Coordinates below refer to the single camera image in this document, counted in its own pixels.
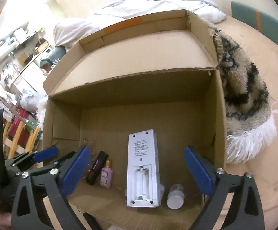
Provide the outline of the person's left hand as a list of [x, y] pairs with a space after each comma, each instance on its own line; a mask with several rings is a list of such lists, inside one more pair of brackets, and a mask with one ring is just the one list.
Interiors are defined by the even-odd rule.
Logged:
[[6, 211], [0, 211], [0, 229], [12, 229], [11, 226], [12, 214]]

